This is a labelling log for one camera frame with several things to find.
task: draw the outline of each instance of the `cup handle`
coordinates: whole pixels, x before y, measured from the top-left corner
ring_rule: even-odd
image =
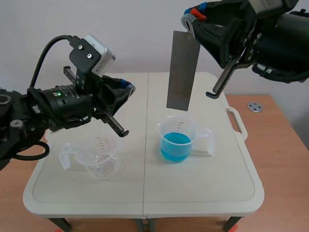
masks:
[[[63,169],[68,169],[71,166],[70,156],[72,156],[72,155],[75,155],[75,153],[72,152],[71,149],[67,149],[65,151],[62,151],[58,155],[58,158],[60,160],[60,163],[61,163]]]
[[[207,138],[208,139],[208,154],[213,156],[214,154],[214,136],[211,129],[203,128],[203,134],[199,134],[198,137]]]

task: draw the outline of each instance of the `blue gripper part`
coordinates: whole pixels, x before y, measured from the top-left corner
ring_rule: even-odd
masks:
[[[200,4],[198,11],[201,14],[205,15],[206,7],[207,7],[207,2],[204,2],[204,3]]]
[[[184,14],[189,14],[192,8],[186,9]]]

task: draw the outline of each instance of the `plastic measuring cup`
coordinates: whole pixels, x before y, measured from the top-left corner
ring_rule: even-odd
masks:
[[[115,175],[120,167],[118,151],[121,147],[121,143],[111,134],[87,135],[79,141],[66,143],[58,157],[64,169],[71,166],[70,156],[75,156],[93,178],[107,179]]]
[[[187,158],[193,143],[198,138],[207,138],[208,155],[214,154],[214,136],[210,129],[204,128],[185,116],[168,116],[163,122],[157,123],[161,136],[160,148],[164,158],[180,162]]]

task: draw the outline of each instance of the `black cable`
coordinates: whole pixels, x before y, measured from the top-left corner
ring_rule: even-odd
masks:
[[[252,71],[256,74],[259,74],[261,77],[266,78],[267,80],[285,82],[285,83],[303,81],[309,78],[309,71],[302,72],[299,74],[295,74],[292,72],[288,73],[287,71],[283,71],[283,70],[277,70],[271,73],[267,73],[263,70],[260,70],[257,67],[257,65],[254,65],[252,67]]]
[[[49,146],[46,143],[37,141],[34,145],[43,147],[45,151],[42,154],[36,155],[36,156],[21,156],[21,155],[15,154],[15,155],[12,155],[12,158],[16,160],[32,161],[32,160],[43,159],[49,154]]]
[[[43,111],[43,113],[49,119],[51,119],[56,124],[64,127],[65,129],[70,129],[70,128],[82,126],[82,125],[90,122],[90,120],[91,120],[91,118],[88,117],[86,120],[81,121],[81,122],[66,122],[66,121],[63,121],[54,114],[53,110],[49,107],[48,104],[46,104],[46,102],[44,101],[42,96],[39,94],[39,92],[35,88],[30,87],[30,88],[28,88],[27,92],[34,98],[38,107]]]
[[[38,64],[37,64],[37,67],[35,68],[35,71],[34,71],[34,74],[33,74],[33,77],[32,77],[32,80],[31,80],[31,83],[30,83],[30,87],[34,87],[37,79],[38,79],[38,75],[39,75],[39,72],[40,72],[40,69],[41,69],[41,66],[43,64],[43,61],[45,59],[45,56],[47,54],[47,52],[49,51],[49,49],[55,44],[57,43],[58,41],[61,41],[61,40],[68,40],[70,41],[72,38],[72,36],[70,35],[60,35],[60,36],[57,36],[55,38],[53,38],[47,45],[46,47],[44,48],[44,50],[42,51],[42,54],[39,58],[39,61],[38,61]]]

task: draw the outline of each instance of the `metal plate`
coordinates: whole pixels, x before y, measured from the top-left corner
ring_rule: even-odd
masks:
[[[263,107],[261,104],[257,103],[257,102],[250,102],[247,104],[247,107],[249,110],[251,110],[252,112],[262,112],[263,111]]]
[[[188,111],[199,49],[190,33],[174,31],[167,108]]]

